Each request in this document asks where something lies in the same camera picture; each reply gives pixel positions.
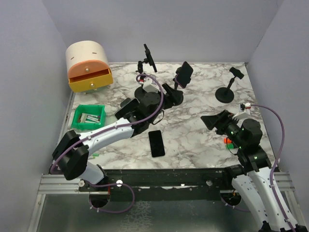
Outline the black phone stand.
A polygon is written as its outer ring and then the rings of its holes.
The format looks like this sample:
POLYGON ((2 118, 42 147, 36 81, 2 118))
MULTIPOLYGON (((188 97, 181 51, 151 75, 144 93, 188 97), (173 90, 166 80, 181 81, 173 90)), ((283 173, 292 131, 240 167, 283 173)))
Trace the black phone stand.
POLYGON ((221 103, 231 103, 233 101, 234 92, 231 90, 231 86, 236 78, 242 79, 244 77, 244 74, 235 67, 231 67, 229 71, 233 74, 233 77, 230 79, 227 87, 220 87, 215 92, 216 99, 221 103))

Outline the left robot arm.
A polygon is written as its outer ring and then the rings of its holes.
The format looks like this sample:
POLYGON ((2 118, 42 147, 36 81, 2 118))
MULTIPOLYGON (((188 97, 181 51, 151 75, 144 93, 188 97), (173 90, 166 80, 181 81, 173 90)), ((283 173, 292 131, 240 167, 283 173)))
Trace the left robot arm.
POLYGON ((55 163, 50 171, 58 167, 66 180, 80 178, 95 190, 103 190, 107 176, 102 167, 90 163, 88 157, 108 145, 143 133, 162 111, 183 102, 181 90, 166 83, 162 87, 165 93, 146 92, 139 87, 135 98, 120 104, 115 114, 117 121, 108 126, 80 134, 74 130, 66 132, 52 153, 55 163))

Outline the grey black phone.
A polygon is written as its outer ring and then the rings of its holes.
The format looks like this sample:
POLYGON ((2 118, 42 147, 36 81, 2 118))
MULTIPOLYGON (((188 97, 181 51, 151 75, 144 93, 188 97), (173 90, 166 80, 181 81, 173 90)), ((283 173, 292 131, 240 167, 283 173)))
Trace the grey black phone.
POLYGON ((153 158, 165 156, 165 148, 160 130, 148 132, 151 155, 153 158))

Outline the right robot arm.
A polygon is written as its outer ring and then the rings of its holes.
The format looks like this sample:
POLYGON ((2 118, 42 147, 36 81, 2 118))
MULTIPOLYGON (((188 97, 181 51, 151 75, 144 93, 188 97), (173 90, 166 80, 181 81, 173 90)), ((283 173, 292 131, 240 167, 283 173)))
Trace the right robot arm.
POLYGON ((238 126, 239 114, 227 110, 213 116, 202 116, 207 129, 225 135, 238 149, 239 165, 224 169, 222 184, 235 189, 246 203, 262 232, 306 232, 294 218, 280 193, 274 169, 260 146, 261 125, 247 118, 238 126))

